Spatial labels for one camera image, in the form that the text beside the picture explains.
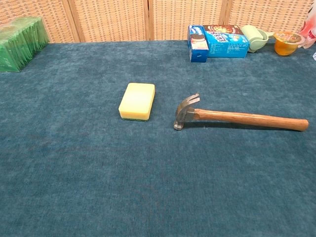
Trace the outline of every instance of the cardboard box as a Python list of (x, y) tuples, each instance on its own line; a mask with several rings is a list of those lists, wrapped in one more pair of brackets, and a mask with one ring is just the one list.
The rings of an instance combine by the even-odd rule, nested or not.
[(208, 46), (203, 26), (188, 26), (188, 47), (191, 62), (205, 63), (207, 61)]
[(204, 25), (208, 57), (244, 58), (249, 41), (236, 25)]

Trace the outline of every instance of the claw hammer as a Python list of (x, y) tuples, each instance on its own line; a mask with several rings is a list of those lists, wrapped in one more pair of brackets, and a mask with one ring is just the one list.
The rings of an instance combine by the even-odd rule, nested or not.
[(278, 127), (298, 131), (304, 131), (308, 127), (308, 121), (306, 119), (201, 110), (191, 107), (191, 105), (199, 101), (200, 98), (199, 94), (197, 93), (195, 95), (189, 96), (181, 102), (177, 108), (176, 120), (173, 124), (173, 128), (175, 130), (182, 130), (184, 122), (192, 120), (219, 120), (265, 127)]

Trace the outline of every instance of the orange jelly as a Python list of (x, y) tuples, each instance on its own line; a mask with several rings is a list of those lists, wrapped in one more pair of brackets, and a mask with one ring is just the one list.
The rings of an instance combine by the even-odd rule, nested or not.
[(290, 55), (305, 41), (303, 36), (293, 32), (276, 32), (273, 36), (276, 38), (275, 51), (281, 56)]

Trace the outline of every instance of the oreo box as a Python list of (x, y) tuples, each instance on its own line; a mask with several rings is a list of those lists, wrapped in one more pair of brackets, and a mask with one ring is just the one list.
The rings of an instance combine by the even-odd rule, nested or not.
[(207, 61), (208, 46), (203, 26), (188, 26), (188, 47), (191, 62), (205, 63)]
[(208, 57), (244, 58), (249, 41), (236, 25), (204, 25)]

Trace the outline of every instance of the sponge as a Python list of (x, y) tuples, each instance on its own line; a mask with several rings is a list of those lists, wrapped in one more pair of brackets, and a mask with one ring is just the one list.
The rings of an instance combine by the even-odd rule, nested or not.
[(122, 119), (148, 120), (155, 96), (155, 85), (129, 83), (119, 105)]

